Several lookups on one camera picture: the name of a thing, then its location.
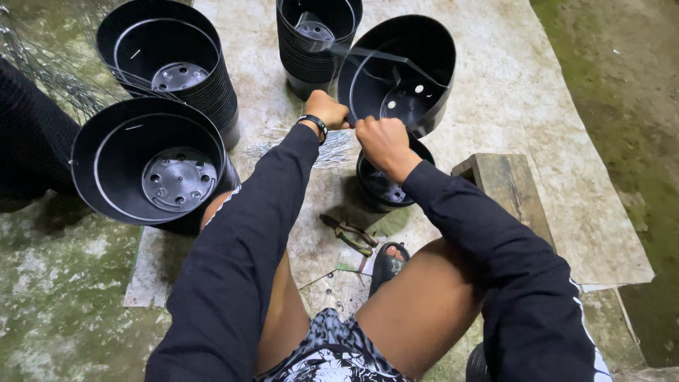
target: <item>pliers handle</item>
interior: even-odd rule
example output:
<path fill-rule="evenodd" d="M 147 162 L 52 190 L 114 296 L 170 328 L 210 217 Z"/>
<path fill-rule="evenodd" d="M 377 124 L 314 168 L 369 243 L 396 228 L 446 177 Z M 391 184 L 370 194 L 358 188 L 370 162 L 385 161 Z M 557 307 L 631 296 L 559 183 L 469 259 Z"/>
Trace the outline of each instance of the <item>pliers handle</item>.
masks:
<path fill-rule="evenodd" d="M 349 237 L 349 235 L 347 235 L 346 232 L 344 231 L 358 235 L 366 244 L 369 245 L 369 247 L 359 244 L 359 242 Z M 379 244 L 379 242 L 375 240 L 375 238 L 367 234 L 364 230 L 344 223 L 340 223 L 339 227 L 335 228 L 335 237 L 341 239 L 348 246 L 357 250 L 358 253 L 367 257 L 372 256 L 373 248 L 377 247 Z"/>

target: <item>toe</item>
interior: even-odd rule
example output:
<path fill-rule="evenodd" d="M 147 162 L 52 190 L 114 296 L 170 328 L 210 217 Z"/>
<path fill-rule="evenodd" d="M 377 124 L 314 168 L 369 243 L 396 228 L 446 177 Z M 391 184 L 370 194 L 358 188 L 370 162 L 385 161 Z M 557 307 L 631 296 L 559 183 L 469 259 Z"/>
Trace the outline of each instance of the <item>toe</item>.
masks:
<path fill-rule="evenodd" d="M 384 252 L 385 254 L 388 254 L 389 256 L 394 256 L 395 258 L 399 260 L 403 260 L 403 256 L 401 255 L 401 251 L 397 250 L 395 246 L 391 245 L 389 248 L 386 249 Z"/>

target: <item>wooden block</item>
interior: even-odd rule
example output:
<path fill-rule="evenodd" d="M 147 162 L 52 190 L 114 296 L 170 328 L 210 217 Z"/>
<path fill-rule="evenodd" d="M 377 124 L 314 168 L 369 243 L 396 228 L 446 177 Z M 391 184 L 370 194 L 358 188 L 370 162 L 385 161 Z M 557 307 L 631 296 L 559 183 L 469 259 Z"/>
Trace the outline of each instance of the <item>wooden block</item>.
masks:
<path fill-rule="evenodd" d="M 473 154 L 451 171 L 481 189 L 554 247 L 545 210 L 523 154 Z"/>

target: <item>pliers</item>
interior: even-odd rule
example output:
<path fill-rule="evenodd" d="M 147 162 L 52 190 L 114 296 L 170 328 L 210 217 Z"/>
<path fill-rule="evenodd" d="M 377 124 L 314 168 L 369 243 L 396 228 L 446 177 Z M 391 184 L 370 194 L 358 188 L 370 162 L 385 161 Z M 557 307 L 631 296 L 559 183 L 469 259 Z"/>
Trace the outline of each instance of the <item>pliers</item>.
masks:
<path fill-rule="evenodd" d="M 321 214 L 319 218 L 323 223 L 325 223 L 325 225 L 335 230 L 335 237 L 341 239 L 351 248 L 357 250 L 360 254 L 366 257 L 372 256 L 373 248 L 377 247 L 378 244 L 380 243 L 379 241 L 375 240 L 374 237 L 367 234 L 364 230 L 358 227 L 351 226 L 349 225 L 349 223 L 340 223 L 333 217 L 323 214 Z M 350 238 L 349 235 L 346 234 L 347 232 L 351 232 L 358 235 L 366 244 L 369 245 L 369 247 L 361 245 L 354 239 Z"/>

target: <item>foot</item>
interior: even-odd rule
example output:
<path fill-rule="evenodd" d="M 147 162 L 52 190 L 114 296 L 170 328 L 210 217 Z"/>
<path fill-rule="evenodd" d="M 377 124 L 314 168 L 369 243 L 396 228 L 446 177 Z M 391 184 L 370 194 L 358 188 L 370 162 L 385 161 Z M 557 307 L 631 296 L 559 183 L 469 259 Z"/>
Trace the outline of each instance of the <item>foot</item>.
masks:
<path fill-rule="evenodd" d="M 375 294 L 384 283 L 396 277 L 408 260 L 410 260 L 410 255 L 403 243 L 383 245 L 375 257 L 369 296 Z"/>

